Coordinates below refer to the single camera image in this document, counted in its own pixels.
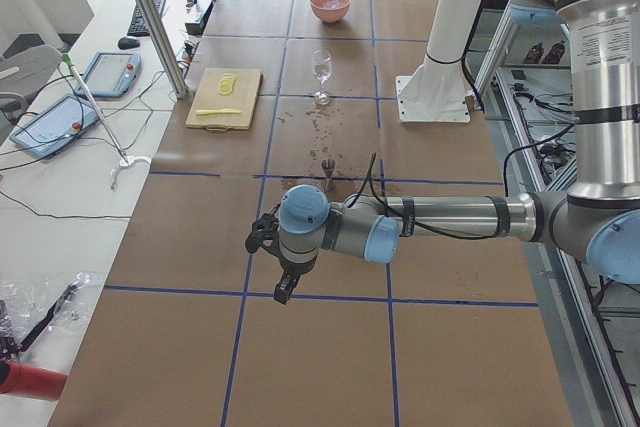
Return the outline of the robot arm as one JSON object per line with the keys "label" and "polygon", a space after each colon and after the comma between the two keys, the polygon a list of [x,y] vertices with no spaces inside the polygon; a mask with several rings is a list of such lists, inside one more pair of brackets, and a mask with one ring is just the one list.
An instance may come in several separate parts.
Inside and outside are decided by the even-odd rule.
{"label": "robot arm", "polygon": [[568,26],[575,182],[561,192],[342,203],[296,186],[281,200],[272,243],[283,270],[278,302],[291,298],[320,250],[387,263],[401,238],[422,233],[548,242],[604,277],[638,282],[639,0],[512,0],[512,10],[547,10]]}

